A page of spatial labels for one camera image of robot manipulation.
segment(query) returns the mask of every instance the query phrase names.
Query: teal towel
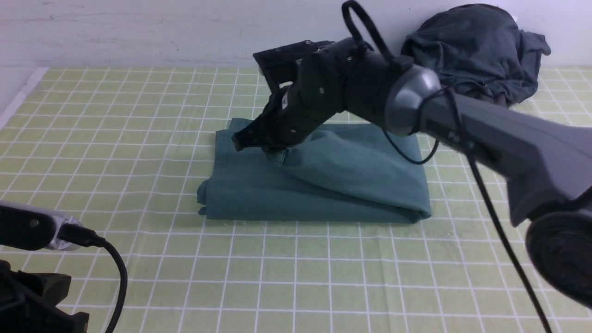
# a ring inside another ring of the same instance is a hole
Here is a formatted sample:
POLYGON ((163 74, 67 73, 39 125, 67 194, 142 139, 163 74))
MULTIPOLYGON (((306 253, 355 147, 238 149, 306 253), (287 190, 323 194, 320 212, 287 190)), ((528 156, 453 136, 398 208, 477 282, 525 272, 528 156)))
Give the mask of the teal towel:
MULTIPOLYGON (((430 217, 422 166, 405 161, 372 124, 324 124, 302 144, 275 155, 236 152, 232 134, 216 132, 214 171, 198 191, 200 214, 221 220, 414 223, 430 217)), ((417 138, 394 137, 420 159, 417 138)))

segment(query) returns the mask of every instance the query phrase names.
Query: white wall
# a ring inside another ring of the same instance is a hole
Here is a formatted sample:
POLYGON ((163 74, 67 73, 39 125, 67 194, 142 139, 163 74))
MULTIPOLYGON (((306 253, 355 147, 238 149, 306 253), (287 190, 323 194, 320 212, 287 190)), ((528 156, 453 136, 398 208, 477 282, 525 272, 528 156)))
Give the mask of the white wall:
MULTIPOLYGON (((462 0, 359 0, 394 52, 462 0)), ((547 36, 546 65, 592 65, 592 1, 499 0, 547 36)), ((251 54, 347 36, 342 0, 0 0, 0 66, 244 65, 251 54)))

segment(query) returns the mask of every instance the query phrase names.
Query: cutting mat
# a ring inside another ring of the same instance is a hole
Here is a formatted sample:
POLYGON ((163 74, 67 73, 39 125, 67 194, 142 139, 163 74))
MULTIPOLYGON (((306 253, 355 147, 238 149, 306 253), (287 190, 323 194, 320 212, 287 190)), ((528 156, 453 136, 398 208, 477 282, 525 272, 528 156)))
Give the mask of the cutting mat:
MULTIPOLYGON (((516 109, 592 126, 591 85, 592 68, 545 68, 516 109)), ((426 166, 433 217, 413 226, 197 215, 215 131, 257 116, 268 94, 252 68, 50 69, 0 130, 1 198, 71 212, 117 247, 130 275, 118 332, 541 332, 449 149, 426 166)), ((427 154, 432 140, 419 141, 427 154)), ((508 226, 503 179, 483 174, 508 226)), ((533 270, 526 227, 506 229, 554 331, 591 331, 592 313, 533 270)), ((60 308, 90 313, 89 332, 106 328, 118 273, 105 251, 3 247, 0 258, 71 275, 60 308)))

